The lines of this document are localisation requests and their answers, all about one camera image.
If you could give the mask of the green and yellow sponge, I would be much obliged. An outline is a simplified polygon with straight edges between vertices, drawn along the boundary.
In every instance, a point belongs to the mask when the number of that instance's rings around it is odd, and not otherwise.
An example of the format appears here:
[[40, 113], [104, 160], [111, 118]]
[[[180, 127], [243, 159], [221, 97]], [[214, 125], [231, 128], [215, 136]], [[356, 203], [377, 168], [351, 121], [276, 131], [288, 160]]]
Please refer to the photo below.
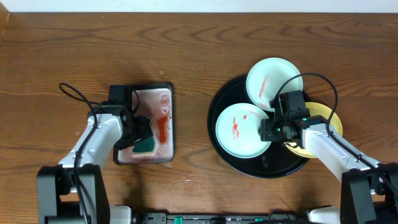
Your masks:
[[134, 147], [132, 149], [133, 153], [150, 153], [155, 148], [155, 140], [154, 138], [148, 137], [145, 139], [140, 139], [134, 143]]

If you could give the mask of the yellow plate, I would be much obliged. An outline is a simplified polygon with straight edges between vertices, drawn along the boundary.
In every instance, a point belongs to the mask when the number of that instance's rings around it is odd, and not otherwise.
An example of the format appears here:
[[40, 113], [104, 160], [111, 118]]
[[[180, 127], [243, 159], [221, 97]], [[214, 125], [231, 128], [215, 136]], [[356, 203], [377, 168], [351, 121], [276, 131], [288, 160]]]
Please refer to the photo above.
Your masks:
[[[321, 103], [316, 103], [316, 102], [306, 102], [305, 103], [306, 107], [310, 111], [311, 116], [323, 116], [324, 118], [328, 118], [331, 109], [327, 107], [326, 105], [323, 105]], [[341, 123], [340, 118], [338, 117], [337, 114], [334, 114], [331, 119], [331, 125], [334, 127], [335, 131], [342, 136], [343, 135], [343, 126]], [[308, 150], [301, 148], [297, 143], [295, 142], [286, 142], [285, 147], [292, 151], [294, 154], [301, 156], [301, 157], [306, 157], [309, 159], [314, 159], [316, 156], [309, 152]]]

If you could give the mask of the mint green plate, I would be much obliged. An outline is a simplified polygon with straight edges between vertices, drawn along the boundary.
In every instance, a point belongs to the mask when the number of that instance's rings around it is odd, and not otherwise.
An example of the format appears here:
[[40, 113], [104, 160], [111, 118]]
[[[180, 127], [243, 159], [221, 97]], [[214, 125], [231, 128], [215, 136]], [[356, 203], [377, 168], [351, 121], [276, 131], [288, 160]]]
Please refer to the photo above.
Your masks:
[[270, 101], [290, 78], [299, 75], [298, 68], [288, 60], [272, 57], [261, 60], [250, 69], [246, 91], [250, 100], [263, 110], [274, 112]]
[[271, 145], [261, 141], [259, 128], [268, 115], [249, 103], [237, 103], [227, 107], [218, 116], [215, 126], [220, 146], [230, 155], [250, 159], [261, 155]]

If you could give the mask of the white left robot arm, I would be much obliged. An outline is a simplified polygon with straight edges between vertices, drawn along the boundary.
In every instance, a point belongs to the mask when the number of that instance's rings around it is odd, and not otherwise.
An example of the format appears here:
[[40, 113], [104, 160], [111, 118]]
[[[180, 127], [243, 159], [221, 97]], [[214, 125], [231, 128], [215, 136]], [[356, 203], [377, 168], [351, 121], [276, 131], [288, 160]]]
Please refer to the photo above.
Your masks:
[[109, 204], [101, 170], [112, 152], [141, 144], [153, 144], [149, 119], [117, 105], [93, 110], [70, 153], [37, 173], [39, 223], [136, 223], [131, 207]]

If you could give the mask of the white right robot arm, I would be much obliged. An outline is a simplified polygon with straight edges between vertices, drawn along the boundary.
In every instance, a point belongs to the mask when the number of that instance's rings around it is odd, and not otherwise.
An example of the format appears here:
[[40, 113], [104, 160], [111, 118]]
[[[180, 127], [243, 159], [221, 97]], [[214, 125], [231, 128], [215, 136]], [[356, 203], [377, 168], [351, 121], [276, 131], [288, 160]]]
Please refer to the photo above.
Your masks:
[[311, 223], [397, 223], [397, 163], [383, 164], [335, 132], [322, 116], [263, 119], [261, 141], [296, 142], [341, 183], [339, 207], [309, 210]]

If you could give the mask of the round black serving tray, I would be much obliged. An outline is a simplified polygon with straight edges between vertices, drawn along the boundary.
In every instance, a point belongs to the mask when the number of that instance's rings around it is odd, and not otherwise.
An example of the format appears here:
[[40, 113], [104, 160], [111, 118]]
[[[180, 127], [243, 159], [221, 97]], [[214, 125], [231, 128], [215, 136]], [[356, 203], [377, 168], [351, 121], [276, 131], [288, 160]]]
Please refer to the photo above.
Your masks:
[[278, 143], [272, 143], [259, 156], [241, 159], [228, 154], [216, 139], [216, 120], [221, 112], [236, 103], [252, 103], [246, 92], [246, 79], [246, 75], [232, 79], [213, 98], [207, 117], [210, 141], [222, 160], [243, 174], [263, 179], [276, 179], [290, 175], [301, 169], [309, 159], [296, 155]]

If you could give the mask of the black rectangular soapy water tray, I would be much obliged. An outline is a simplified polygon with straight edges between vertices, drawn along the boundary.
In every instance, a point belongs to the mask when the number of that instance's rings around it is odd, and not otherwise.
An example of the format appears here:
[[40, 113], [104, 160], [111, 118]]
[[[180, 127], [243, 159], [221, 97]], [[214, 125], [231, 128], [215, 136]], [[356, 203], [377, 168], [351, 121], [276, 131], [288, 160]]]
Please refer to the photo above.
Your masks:
[[150, 118], [155, 148], [150, 153], [133, 153], [132, 147], [115, 149], [117, 165], [169, 162], [174, 157], [173, 89], [169, 83], [130, 85], [134, 116]]

